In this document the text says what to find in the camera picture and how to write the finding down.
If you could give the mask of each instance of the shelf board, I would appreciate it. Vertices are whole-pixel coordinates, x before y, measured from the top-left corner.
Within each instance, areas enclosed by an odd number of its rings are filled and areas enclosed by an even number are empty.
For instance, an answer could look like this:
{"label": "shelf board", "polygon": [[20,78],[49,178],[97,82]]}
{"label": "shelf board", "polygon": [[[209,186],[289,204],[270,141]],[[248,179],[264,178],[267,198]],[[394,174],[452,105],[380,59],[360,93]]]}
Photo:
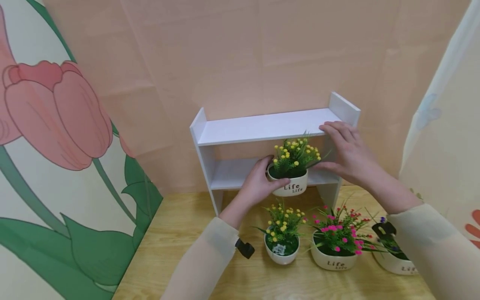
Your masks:
{"label": "shelf board", "polygon": [[[210,188],[212,190],[238,190],[257,162],[256,158],[216,161]],[[339,183],[340,178],[327,171],[309,170],[308,185]]]}
{"label": "shelf board", "polygon": [[279,140],[324,135],[318,129],[326,121],[340,121],[329,108],[285,112],[271,115],[207,121],[198,137],[199,146]]}

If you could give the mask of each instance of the potted plant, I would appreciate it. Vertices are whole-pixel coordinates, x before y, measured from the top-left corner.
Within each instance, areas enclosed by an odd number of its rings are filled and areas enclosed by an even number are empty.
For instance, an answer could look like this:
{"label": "potted plant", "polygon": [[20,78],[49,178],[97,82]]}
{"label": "potted plant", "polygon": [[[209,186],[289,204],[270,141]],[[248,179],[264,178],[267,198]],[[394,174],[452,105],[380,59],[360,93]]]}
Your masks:
{"label": "potted plant", "polygon": [[395,227],[387,222],[385,217],[381,217],[380,222],[373,225],[372,229],[378,236],[377,241],[381,244],[381,249],[385,250],[383,253],[373,253],[379,265],[388,272],[398,275],[418,274],[412,261],[402,252],[395,241]]}
{"label": "potted plant", "polygon": [[330,213],[326,212],[327,209],[327,206],[324,206],[324,210],[319,209],[320,214],[326,217],[325,221],[313,216],[311,224],[315,228],[311,252],[319,267],[332,271],[349,270],[363,251],[381,252],[376,244],[366,239],[371,235],[358,233],[370,219],[361,219],[361,213],[347,210],[345,205],[336,211],[331,209]]}
{"label": "potted plant", "polygon": [[286,139],[275,146],[276,157],[268,166],[270,180],[290,178],[290,184],[273,191],[273,195],[289,197],[305,192],[308,184],[308,168],[320,162],[318,149],[308,144],[308,137]]}
{"label": "potted plant", "polygon": [[303,218],[304,212],[293,208],[285,209],[284,204],[278,207],[272,205],[267,208],[271,220],[268,221],[268,228],[259,229],[264,233],[264,244],[268,256],[277,264],[289,264],[293,262],[299,252],[299,226],[307,221]]}

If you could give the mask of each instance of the left hand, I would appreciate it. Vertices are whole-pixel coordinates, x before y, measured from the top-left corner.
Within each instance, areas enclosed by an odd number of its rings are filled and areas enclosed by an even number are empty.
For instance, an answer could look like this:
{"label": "left hand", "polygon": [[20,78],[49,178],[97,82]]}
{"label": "left hand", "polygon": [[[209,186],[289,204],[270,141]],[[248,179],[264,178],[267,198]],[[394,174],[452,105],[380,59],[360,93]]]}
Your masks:
{"label": "left hand", "polygon": [[272,161],[273,155],[258,160],[248,174],[240,189],[237,198],[251,206],[261,202],[274,190],[282,188],[290,183],[290,179],[282,178],[275,181],[268,181],[265,171]]}

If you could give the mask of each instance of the white shelf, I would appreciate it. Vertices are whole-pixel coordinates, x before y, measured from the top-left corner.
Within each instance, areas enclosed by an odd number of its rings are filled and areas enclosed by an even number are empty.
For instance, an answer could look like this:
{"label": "white shelf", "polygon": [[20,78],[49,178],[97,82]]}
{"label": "white shelf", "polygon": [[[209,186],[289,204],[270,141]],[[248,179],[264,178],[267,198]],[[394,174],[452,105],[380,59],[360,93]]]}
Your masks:
{"label": "white shelf", "polygon": [[[208,191],[217,215],[222,209],[224,190],[241,188],[257,159],[216,161],[215,145],[296,138],[305,132],[324,135],[318,129],[326,121],[343,121],[357,126],[360,109],[332,92],[328,108],[285,112],[271,115],[207,121],[200,109],[190,131],[204,172]],[[326,171],[309,170],[308,185],[315,185],[329,207],[335,206],[341,178]]]}
{"label": "white shelf", "polygon": [[[257,158],[247,158],[216,161],[210,188],[212,190],[240,189],[257,160]],[[313,169],[308,172],[308,185],[338,183],[339,181],[340,178],[330,172]]]}
{"label": "white shelf", "polygon": [[310,135],[324,135],[318,129],[325,121],[340,121],[329,109],[312,109],[236,119],[208,121],[199,146],[278,140]]}

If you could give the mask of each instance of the white flower pot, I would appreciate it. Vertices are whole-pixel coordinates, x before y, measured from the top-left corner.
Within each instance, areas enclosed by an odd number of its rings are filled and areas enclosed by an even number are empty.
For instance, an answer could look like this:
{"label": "white flower pot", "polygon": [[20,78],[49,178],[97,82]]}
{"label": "white flower pot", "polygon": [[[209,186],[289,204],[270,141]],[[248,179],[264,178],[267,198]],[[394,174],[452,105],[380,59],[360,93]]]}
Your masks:
{"label": "white flower pot", "polygon": [[268,256],[270,256],[270,258],[274,262],[276,262],[277,264],[282,264],[282,265],[290,264],[291,262],[293,262],[295,260],[295,258],[297,257],[297,254],[299,253],[299,249],[300,249],[300,239],[299,239],[299,246],[298,246],[297,250],[295,252],[293,252],[292,254],[287,255],[287,256],[282,256],[282,255],[275,254],[267,246],[266,234],[264,234],[264,244],[265,244],[265,248],[267,249]]}
{"label": "white flower pot", "polygon": [[317,247],[315,247],[313,235],[312,247],[310,251],[312,252],[313,260],[315,260],[315,263],[319,267],[329,271],[345,271],[351,269],[355,265],[358,256],[331,256],[324,254]]}
{"label": "white flower pot", "polygon": [[416,275],[417,268],[411,261],[395,257],[390,252],[372,252],[378,263],[388,272],[398,275]]}
{"label": "white flower pot", "polygon": [[[273,178],[272,175],[270,175],[270,167],[273,164],[268,166],[268,178],[270,181],[278,180],[277,178]],[[280,188],[278,190],[273,191],[273,195],[278,196],[278,197],[291,197],[291,196],[296,196],[300,195],[305,190],[307,189],[307,184],[308,184],[308,169],[307,173],[301,177],[295,177],[295,178],[290,178],[290,183],[284,186],[283,188]]]}

